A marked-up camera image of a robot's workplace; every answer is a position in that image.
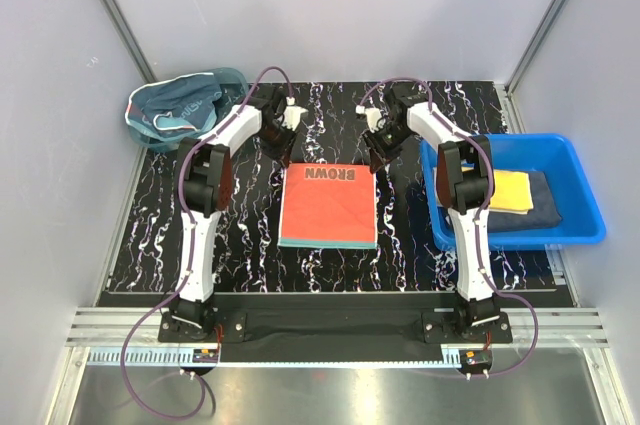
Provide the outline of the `orange towel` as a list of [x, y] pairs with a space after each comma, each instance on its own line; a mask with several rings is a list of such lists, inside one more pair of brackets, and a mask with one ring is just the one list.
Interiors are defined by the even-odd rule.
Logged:
[[366, 165], [293, 163], [284, 174], [278, 245], [374, 249], [376, 176]]

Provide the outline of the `dark blue towel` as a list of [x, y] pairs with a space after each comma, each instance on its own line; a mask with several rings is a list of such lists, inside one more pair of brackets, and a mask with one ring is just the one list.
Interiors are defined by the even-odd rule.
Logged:
[[533, 208], [526, 214], [490, 211], [488, 231], [516, 232], [553, 228], [562, 221], [555, 200], [548, 185], [546, 175], [542, 171], [529, 173], [529, 183]]

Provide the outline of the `teal hello towel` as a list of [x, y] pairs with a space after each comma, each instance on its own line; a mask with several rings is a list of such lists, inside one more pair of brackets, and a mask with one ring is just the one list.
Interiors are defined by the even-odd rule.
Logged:
[[211, 130], [218, 118], [216, 103], [222, 96], [214, 73], [182, 75], [134, 90], [124, 119], [140, 136], [172, 143]]

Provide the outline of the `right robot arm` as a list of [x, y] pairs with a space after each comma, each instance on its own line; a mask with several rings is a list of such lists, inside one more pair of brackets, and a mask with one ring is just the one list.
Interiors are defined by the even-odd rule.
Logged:
[[484, 135], [473, 135], [448, 119], [435, 105], [431, 90], [411, 78], [392, 78], [383, 100], [388, 114], [364, 102], [356, 113], [367, 122], [362, 134], [375, 174], [396, 159], [403, 143], [418, 136], [437, 152], [436, 196], [447, 210], [458, 260], [454, 329], [466, 341], [476, 341], [500, 318], [489, 264], [489, 203], [495, 191], [491, 146]]

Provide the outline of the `yellow towel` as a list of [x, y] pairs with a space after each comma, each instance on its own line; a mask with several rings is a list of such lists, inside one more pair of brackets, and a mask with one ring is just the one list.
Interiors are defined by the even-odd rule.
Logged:
[[495, 170], [494, 185], [494, 194], [489, 204], [490, 211], [526, 214], [534, 208], [528, 173]]

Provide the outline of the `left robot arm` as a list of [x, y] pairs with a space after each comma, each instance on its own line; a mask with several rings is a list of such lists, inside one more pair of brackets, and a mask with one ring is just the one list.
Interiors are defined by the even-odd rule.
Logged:
[[265, 86], [233, 106], [211, 131], [180, 143], [175, 190], [181, 206], [181, 260], [177, 291], [166, 301], [166, 328], [180, 324], [196, 341], [221, 330], [213, 305], [212, 263], [218, 222], [234, 193], [232, 158], [256, 138], [267, 157], [288, 167], [305, 113], [290, 90]]

